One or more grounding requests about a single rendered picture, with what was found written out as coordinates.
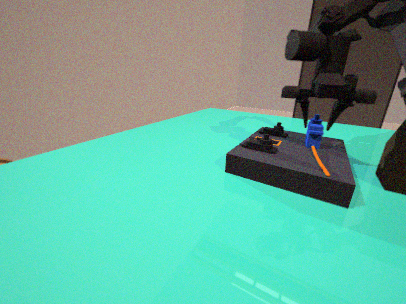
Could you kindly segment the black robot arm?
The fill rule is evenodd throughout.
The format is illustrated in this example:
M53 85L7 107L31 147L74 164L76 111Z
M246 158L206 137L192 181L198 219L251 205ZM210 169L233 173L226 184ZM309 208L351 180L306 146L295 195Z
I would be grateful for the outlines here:
M291 30L287 36L285 57L299 61L335 61L346 63L351 42L361 40L356 28L339 32L360 17L366 18L371 27L389 31L406 71L406 0L391 0L377 17L368 13L379 2L389 0L354 0L339 7L324 7L307 32ZM320 68L320 69L319 69ZM353 92L358 74L342 75L340 68L324 72L318 67L311 89L318 98L341 98L343 92Z

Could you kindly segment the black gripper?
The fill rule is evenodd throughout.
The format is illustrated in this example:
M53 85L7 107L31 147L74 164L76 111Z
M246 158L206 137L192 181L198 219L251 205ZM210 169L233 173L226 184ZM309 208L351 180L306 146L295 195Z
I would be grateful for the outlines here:
M345 69L346 63L335 62L335 61L321 61L316 62L314 74L318 67L325 67L324 72L334 72L336 67L340 68L342 75ZM296 98L297 97L297 98ZM304 118L304 126L307 128L308 124L308 112L309 112L309 97L316 97L315 90L312 89L300 89L300 86L285 86L282 88L281 98L296 98L296 102L301 104ZM353 101L357 103L375 104L377 99L377 92L370 89L355 89L353 92L343 92L341 98L334 101L327 125L326 131L330 129L332 124L335 122L337 117L345 110L347 107L353 107Z

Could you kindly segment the blue micro servo with orange cable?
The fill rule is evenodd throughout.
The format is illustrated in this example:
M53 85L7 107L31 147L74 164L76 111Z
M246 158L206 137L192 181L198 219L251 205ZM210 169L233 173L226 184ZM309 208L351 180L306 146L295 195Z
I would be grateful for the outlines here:
M322 122L323 122L323 120L320 119L319 114L315 114L315 118L311 118L311 120L309 121L309 124L308 124L305 144L306 144L307 148L313 149L314 155L315 155L318 163L320 164L321 168L323 169L324 174L327 177L329 177L330 176L329 173L325 169L325 166L321 162L321 160L316 152L316 149L320 149L322 136L324 135L325 127L323 126Z

